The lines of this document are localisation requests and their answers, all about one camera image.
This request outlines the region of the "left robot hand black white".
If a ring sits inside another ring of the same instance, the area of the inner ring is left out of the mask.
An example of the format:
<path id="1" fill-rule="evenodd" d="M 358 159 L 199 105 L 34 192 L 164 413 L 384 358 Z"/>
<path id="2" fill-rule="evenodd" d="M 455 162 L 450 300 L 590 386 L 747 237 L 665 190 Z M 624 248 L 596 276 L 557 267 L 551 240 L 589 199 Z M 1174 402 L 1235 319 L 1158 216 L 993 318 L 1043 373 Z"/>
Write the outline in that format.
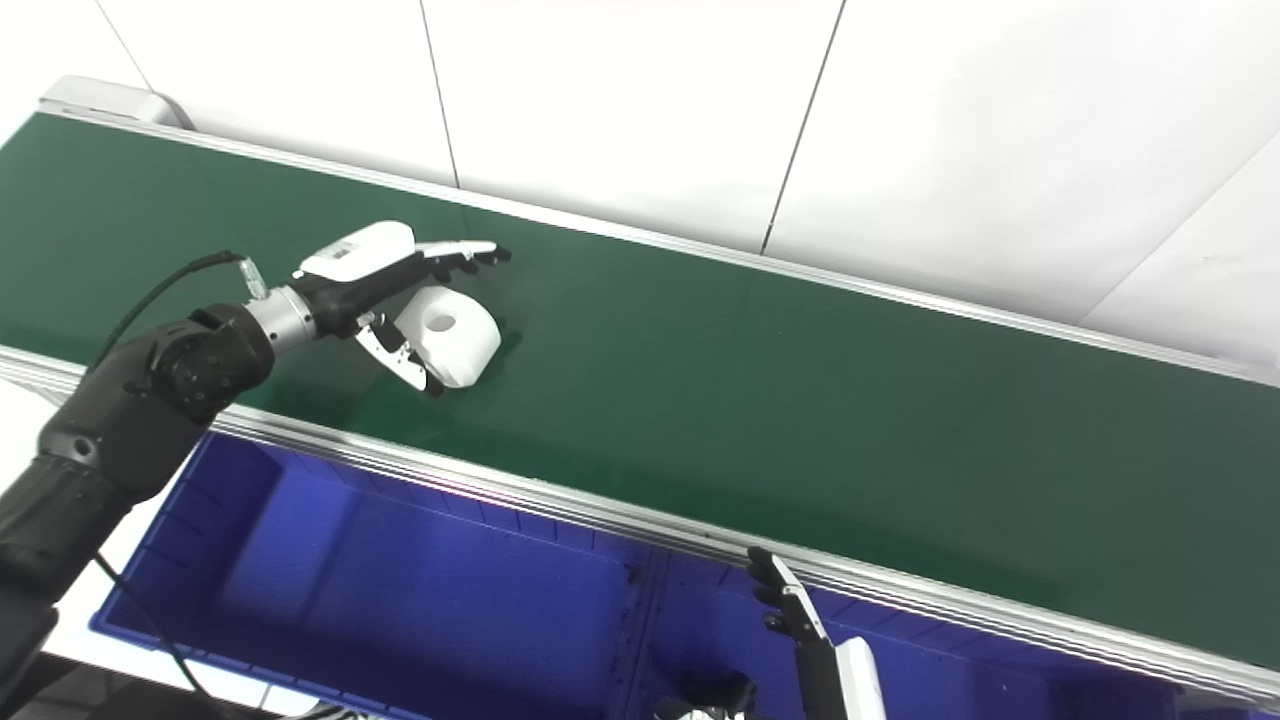
<path id="1" fill-rule="evenodd" d="M 475 386 L 500 347 L 497 319 L 447 281 L 507 260 L 489 241 L 419 242 L 402 222 L 375 222 L 306 258 L 291 287 L 317 334 L 355 340 L 438 396 Z"/>

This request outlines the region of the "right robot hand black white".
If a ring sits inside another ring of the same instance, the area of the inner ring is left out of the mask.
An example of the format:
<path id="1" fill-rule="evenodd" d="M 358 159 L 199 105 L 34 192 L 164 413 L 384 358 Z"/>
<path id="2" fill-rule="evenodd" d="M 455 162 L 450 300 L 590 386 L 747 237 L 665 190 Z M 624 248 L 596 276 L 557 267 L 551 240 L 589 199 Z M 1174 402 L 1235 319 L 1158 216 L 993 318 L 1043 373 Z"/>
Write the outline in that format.
<path id="1" fill-rule="evenodd" d="M 881 679 L 861 637 L 835 643 L 805 585 L 773 551 L 750 546 L 753 596 L 768 607 L 762 625 L 792 642 L 805 719 L 886 719 Z M 675 694 L 655 702 L 654 719 L 763 719 L 758 684 L 745 673 L 686 674 Z"/>

